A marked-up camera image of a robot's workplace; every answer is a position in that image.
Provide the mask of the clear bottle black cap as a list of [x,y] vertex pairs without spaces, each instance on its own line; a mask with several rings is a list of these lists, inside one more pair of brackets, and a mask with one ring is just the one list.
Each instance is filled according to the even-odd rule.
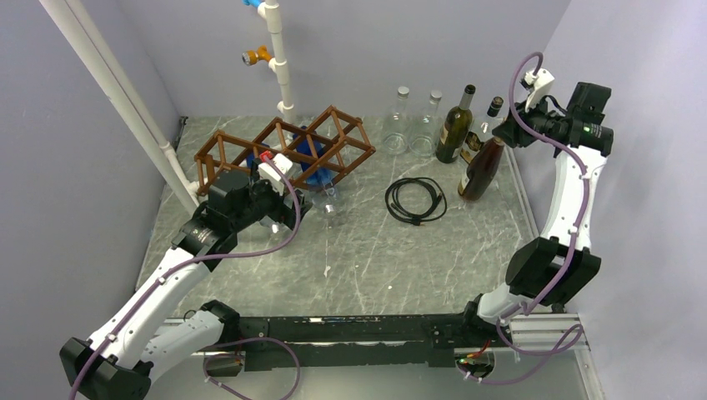
[[492,137],[493,129],[503,121],[503,118],[500,116],[503,105],[504,100],[496,96],[489,104],[486,113],[474,118],[460,152],[460,157],[467,164],[471,163],[482,146]]

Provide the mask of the dark bottle gold foil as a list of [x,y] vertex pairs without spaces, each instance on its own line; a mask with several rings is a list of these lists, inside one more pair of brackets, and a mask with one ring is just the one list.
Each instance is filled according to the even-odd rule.
[[489,139],[467,166],[458,185],[458,194],[465,201],[479,200],[493,181],[505,143],[496,136]]

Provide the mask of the olive green bottle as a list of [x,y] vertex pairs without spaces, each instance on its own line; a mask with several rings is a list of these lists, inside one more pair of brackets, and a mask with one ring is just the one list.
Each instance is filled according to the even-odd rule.
[[466,85],[459,104],[452,107],[444,119],[434,152],[435,157],[442,163],[454,163],[459,157],[474,120],[470,104],[475,93],[476,87],[473,84]]

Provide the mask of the clear glass bottle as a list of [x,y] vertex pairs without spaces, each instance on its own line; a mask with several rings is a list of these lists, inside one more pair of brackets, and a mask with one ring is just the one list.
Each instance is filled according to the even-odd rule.
[[434,152],[434,138],[439,124],[439,104],[443,94],[432,90],[420,112],[414,115],[409,125],[409,150],[416,156],[426,158]]
[[385,152],[391,155],[404,153],[408,148],[408,138],[406,136],[408,100],[409,88],[406,86],[398,87],[395,103],[386,113],[384,119],[382,147]]

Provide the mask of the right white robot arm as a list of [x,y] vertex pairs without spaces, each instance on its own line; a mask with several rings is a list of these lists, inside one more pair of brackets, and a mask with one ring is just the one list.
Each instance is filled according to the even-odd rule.
[[565,305],[599,272],[601,259],[591,252],[591,208],[614,142],[613,130],[603,124],[611,94],[609,87],[579,82],[565,108],[551,109],[556,100],[550,95],[534,105],[517,102],[494,129],[512,148],[535,141],[555,148],[554,190],[539,236],[512,256],[504,282],[479,295],[460,322],[460,337],[468,345],[482,344],[491,325],[507,324],[538,305]]

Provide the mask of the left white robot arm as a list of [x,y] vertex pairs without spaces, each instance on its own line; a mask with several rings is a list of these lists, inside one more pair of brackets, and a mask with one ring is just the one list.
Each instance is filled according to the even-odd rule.
[[60,359],[71,383],[69,398],[143,399],[152,383],[203,348],[227,350],[268,337],[241,323],[222,302],[206,302],[191,318],[159,335],[169,313],[224,258],[234,258],[238,234],[263,218],[296,233],[308,211],[301,191],[282,194],[257,174],[216,177],[173,239],[163,260],[128,302],[88,339],[70,338]]

